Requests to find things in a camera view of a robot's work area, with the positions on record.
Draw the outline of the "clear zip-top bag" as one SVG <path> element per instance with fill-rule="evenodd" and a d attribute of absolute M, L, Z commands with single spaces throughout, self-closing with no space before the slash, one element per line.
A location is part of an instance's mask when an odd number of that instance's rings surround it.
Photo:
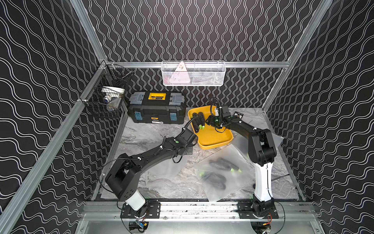
<path fill-rule="evenodd" d="M 237 165 L 242 172 L 233 173 L 230 171 L 221 171 L 209 165 L 210 160 L 224 158 Z M 195 174 L 201 182 L 206 198 L 210 202 L 220 200 L 252 200 L 254 194 L 253 184 L 255 183 L 255 169 L 252 162 L 248 162 L 241 152 L 234 146 L 229 145 L 226 148 L 214 153 L 206 159 L 200 161 L 193 167 Z M 217 190 L 210 185 L 202 183 L 199 178 L 200 172 L 215 172 L 227 178 L 226 189 Z"/>
<path fill-rule="evenodd" d="M 157 180 L 157 179 L 172 179 L 179 174 L 179 172 L 184 169 L 190 156 L 184 155 L 178 156 L 174 163 L 173 159 L 163 161 L 156 166 L 152 167 L 145 173 L 146 182 Z"/>
<path fill-rule="evenodd" d="M 280 146 L 280 144 L 282 143 L 284 138 L 282 136 L 276 135 L 274 133 L 272 133 L 272 137 L 273 137 L 273 140 L 274 140 L 275 148 L 278 148 Z M 241 152 L 243 157 L 248 162 L 251 162 L 250 157 L 248 155 L 248 139 L 247 138 L 245 138 L 241 135 L 237 135 L 231 143 Z"/>

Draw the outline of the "dark purple toy eggplant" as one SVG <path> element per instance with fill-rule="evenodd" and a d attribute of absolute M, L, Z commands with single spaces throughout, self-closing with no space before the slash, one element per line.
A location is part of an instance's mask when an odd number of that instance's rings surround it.
<path fill-rule="evenodd" d="M 227 178 L 215 172 L 200 172 L 199 178 L 202 183 L 210 185 L 217 190 L 225 190 Z"/>
<path fill-rule="evenodd" d="M 230 171 L 233 173 L 241 173 L 242 170 L 235 165 L 234 163 L 224 159 L 224 158 L 218 158 L 217 160 L 210 160 L 209 165 L 215 169 L 221 170 L 221 171 Z"/>

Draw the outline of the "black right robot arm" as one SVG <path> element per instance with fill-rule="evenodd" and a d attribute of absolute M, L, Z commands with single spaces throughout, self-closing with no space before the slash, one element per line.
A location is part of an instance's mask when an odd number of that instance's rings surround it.
<path fill-rule="evenodd" d="M 271 171 L 277 155 L 272 132 L 246 123 L 240 113 L 231 115 L 227 106 L 212 108 L 209 108 L 211 118 L 206 122 L 208 125 L 216 129 L 233 130 L 247 139 L 248 156 L 255 166 L 256 179 L 252 213 L 258 218 L 267 215 L 278 218 L 271 190 Z"/>

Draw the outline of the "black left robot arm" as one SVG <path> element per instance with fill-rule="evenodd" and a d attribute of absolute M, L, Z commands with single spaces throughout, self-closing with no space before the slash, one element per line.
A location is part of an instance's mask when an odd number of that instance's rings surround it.
<path fill-rule="evenodd" d="M 183 128 L 181 133 L 173 137 L 164 137 L 162 142 L 137 155 L 125 153 L 118 156 L 105 177 L 105 182 L 119 201 L 125 202 L 134 211 L 146 207 L 146 200 L 138 191 L 140 177 L 149 169 L 166 161 L 182 157 L 194 146 L 197 136 L 189 129 Z"/>

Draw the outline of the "yellow plastic bin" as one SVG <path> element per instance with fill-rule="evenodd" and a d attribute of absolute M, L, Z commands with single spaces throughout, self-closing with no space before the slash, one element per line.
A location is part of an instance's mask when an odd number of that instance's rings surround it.
<path fill-rule="evenodd" d="M 202 112 L 207 119 L 211 116 L 210 106 L 203 106 L 190 109 L 188 111 L 189 119 L 192 119 L 193 113 Z M 205 124 L 204 130 L 199 130 L 196 133 L 198 137 L 198 145 L 202 150 L 209 150 L 217 147 L 228 145 L 234 139 L 234 135 L 230 130 L 221 129 L 219 132 L 214 127 Z"/>

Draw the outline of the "pile of toy eggplants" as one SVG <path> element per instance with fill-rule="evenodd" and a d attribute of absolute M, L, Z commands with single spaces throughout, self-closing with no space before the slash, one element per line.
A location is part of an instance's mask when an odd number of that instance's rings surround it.
<path fill-rule="evenodd" d="M 205 116 L 203 112 L 192 113 L 192 126 L 195 133 L 205 129 Z"/>

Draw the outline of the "black toolbox with blue latches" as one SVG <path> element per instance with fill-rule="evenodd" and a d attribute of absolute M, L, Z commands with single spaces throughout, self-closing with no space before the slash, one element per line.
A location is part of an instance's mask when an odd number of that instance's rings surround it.
<path fill-rule="evenodd" d="M 129 102 L 128 115 L 135 123 L 184 123 L 186 104 L 182 93 L 135 92 Z"/>

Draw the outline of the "pink triangular card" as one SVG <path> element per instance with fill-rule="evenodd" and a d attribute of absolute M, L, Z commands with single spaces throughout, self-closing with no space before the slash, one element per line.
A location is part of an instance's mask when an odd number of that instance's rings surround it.
<path fill-rule="evenodd" d="M 169 78 L 169 82 L 172 85 L 183 85 L 183 84 L 189 84 L 191 82 L 186 65 L 183 61 L 181 61 L 178 64 L 177 68 L 172 73 L 171 77 Z"/>

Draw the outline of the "orange handled screwdriver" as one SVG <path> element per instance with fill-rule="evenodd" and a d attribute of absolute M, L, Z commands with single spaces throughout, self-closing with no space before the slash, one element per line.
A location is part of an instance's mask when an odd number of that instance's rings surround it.
<path fill-rule="evenodd" d="M 279 176 L 279 177 L 276 177 L 276 178 L 273 178 L 271 181 L 277 181 L 281 178 L 284 178 L 284 177 L 287 177 L 287 176 L 290 176 L 290 174 L 286 174 L 286 175 L 282 175 L 282 176 Z"/>

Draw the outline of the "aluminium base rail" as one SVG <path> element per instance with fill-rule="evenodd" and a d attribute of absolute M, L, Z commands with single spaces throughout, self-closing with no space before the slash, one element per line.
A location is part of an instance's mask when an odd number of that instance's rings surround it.
<path fill-rule="evenodd" d="M 120 202 L 89 202 L 81 221 L 134 221 L 137 218 L 128 207 L 121 211 Z M 271 223 L 281 221 L 316 221 L 316 212 L 309 202 L 280 202 L 276 209 L 257 218 L 249 211 L 246 202 L 153 202 L 139 217 L 140 221 L 257 221 Z"/>

